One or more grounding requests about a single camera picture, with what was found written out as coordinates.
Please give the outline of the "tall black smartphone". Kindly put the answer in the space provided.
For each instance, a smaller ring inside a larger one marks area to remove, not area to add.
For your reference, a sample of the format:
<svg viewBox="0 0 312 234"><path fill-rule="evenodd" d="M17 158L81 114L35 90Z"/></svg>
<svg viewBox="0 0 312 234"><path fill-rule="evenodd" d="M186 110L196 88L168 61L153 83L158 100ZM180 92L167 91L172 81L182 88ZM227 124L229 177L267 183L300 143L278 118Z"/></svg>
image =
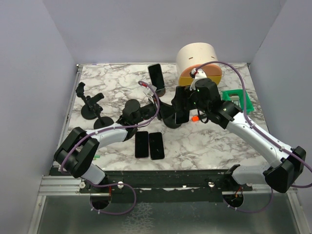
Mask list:
<svg viewBox="0 0 312 234"><path fill-rule="evenodd" d="M149 147L151 160L161 160L165 158L161 132L149 133Z"/></svg>

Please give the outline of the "purple smartphone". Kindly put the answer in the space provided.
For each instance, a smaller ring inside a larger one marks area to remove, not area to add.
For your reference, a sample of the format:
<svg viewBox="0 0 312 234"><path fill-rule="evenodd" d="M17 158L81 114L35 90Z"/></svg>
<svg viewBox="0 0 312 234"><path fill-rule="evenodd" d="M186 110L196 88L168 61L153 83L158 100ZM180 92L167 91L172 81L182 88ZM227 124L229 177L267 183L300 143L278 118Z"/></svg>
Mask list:
<svg viewBox="0 0 312 234"><path fill-rule="evenodd" d="M135 134L135 158L147 158L149 156L149 133L147 131Z"/></svg>

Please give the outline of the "black phone stand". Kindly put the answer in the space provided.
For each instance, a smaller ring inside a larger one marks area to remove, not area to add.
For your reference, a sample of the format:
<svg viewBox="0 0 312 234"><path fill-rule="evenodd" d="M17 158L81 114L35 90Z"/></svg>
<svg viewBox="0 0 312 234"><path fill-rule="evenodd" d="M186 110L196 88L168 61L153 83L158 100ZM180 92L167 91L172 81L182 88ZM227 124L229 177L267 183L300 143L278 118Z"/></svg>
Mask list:
<svg viewBox="0 0 312 234"><path fill-rule="evenodd" d="M82 99L84 102L84 105L80 113L84 119L93 120L96 118L96 114L92 111L91 107L89 106L89 99L91 97L84 95L84 86L85 86L85 83L80 82L76 88L77 97Z"/></svg>
<svg viewBox="0 0 312 234"><path fill-rule="evenodd" d="M171 128L171 129L177 129L181 126L181 124L176 124L176 120L175 120L175 114L167 117L167 118L164 118L163 119L163 122L164 124L168 127L168 128Z"/></svg>
<svg viewBox="0 0 312 234"><path fill-rule="evenodd" d="M100 129L100 128L108 127L114 124L114 121L110 117L101 116L101 112L103 108L98 104L98 101L100 101L101 99L104 99L104 95L103 93L98 93L94 97L91 97L90 99L88 99L88 102L87 102L89 108L97 117L97 120L94 123L94 129Z"/></svg>

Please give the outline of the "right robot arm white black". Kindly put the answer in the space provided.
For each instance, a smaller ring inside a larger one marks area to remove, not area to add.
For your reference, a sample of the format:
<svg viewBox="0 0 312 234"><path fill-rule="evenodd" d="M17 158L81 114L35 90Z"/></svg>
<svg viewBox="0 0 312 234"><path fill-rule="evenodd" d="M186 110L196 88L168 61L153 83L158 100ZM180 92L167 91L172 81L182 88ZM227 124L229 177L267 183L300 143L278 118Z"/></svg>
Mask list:
<svg viewBox="0 0 312 234"><path fill-rule="evenodd" d="M231 175L224 178L228 190L234 191L244 184L267 184L285 193L302 173L306 151L273 137L233 102L222 100L217 85L209 78L176 87L172 105L176 124L187 122L189 112L197 109L212 123L243 139L266 160L267 164L260 166L234 166Z"/></svg>

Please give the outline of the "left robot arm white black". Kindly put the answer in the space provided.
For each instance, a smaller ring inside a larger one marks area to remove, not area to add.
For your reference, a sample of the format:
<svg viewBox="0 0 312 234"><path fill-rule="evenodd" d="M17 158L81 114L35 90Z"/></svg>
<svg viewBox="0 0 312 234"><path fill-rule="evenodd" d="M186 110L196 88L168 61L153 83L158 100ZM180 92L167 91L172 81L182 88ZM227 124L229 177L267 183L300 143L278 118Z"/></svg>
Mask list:
<svg viewBox="0 0 312 234"><path fill-rule="evenodd" d="M175 109L162 101L150 102L143 107L131 99L125 103L119 119L107 127L85 131L74 128L54 154L54 160L74 178L83 178L91 183L96 192L106 190L108 181L105 172L92 163L98 149L132 138L138 127L151 122L155 116L164 123L175 123Z"/></svg>

